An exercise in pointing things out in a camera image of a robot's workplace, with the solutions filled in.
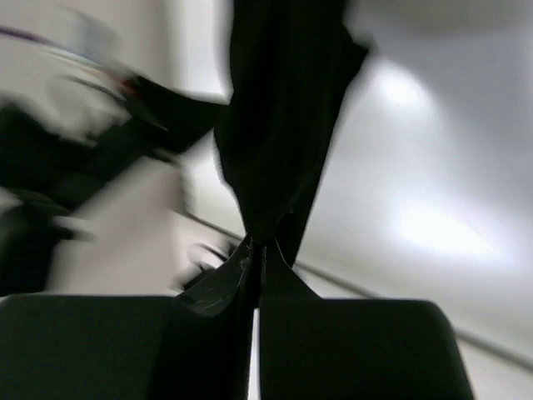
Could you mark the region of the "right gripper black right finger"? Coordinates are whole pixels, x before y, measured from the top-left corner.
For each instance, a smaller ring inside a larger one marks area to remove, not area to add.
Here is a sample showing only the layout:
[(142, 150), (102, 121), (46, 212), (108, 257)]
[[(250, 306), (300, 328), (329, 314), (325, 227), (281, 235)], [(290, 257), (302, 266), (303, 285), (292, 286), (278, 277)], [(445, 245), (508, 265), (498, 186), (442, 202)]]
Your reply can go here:
[(319, 297), (262, 251), (259, 383), (264, 399), (471, 399), (446, 315), (433, 303)]

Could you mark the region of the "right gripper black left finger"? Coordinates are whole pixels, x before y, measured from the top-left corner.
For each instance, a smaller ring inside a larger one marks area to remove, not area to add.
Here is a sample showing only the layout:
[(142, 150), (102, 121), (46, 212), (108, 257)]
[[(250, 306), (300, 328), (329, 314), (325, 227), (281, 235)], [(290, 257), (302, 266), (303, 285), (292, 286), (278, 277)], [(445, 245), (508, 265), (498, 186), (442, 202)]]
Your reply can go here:
[(2, 398), (246, 398), (253, 258), (246, 237), (175, 297), (7, 297)]

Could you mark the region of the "black skirt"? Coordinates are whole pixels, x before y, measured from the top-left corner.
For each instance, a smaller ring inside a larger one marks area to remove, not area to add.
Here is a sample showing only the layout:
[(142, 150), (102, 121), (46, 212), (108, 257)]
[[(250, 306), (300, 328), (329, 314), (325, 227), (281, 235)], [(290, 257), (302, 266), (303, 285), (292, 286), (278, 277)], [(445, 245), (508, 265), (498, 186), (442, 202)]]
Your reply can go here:
[(346, 90), (369, 50), (343, 1), (236, 1), (231, 100), (214, 136), (246, 232), (293, 263)]

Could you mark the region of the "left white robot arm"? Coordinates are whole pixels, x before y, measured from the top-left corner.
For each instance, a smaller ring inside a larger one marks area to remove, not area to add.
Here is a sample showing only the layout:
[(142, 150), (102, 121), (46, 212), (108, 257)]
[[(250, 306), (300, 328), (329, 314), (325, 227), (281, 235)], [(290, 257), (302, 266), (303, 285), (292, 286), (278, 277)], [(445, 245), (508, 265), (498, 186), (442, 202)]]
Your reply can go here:
[(20, 102), (1, 106), (1, 187), (18, 200), (1, 214), (1, 294), (46, 289), (57, 246), (80, 240), (65, 227), (71, 217), (140, 158), (171, 163), (217, 123), (219, 102), (195, 99), (162, 87), (117, 65), (117, 34), (96, 18), (65, 9), (70, 31), (64, 41), (2, 26), (8, 38), (35, 43), (95, 78), (62, 74), (107, 96), (126, 113), (103, 130), (88, 128), (73, 139), (46, 127)]

